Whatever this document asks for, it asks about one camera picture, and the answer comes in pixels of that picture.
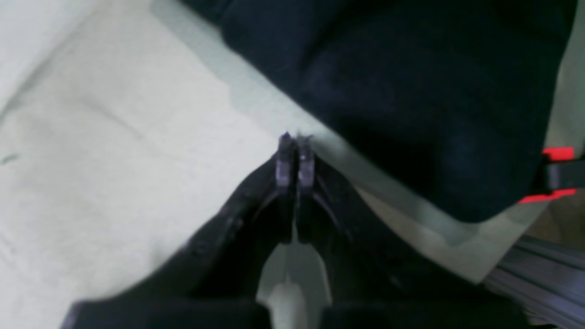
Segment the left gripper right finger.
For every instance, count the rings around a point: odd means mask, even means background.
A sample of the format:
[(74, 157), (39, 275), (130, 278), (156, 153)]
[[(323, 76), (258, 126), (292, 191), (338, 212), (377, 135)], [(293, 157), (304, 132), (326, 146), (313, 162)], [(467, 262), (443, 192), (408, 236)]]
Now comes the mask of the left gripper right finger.
[(516, 311), (517, 304), (422, 256), (394, 233), (332, 166), (298, 137), (299, 239), (324, 261), (335, 304)]

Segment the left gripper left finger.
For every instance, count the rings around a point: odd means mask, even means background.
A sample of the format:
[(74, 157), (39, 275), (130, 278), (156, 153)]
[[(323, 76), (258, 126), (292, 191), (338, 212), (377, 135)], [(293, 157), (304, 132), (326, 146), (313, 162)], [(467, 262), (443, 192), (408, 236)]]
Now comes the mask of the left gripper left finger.
[(218, 213), (156, 271), (121, 294), (75, 308), (169, 298), (232, 298), (255, 294), (272, 250), (290, 242), (297, 144), (289, 133), (248, 175)]

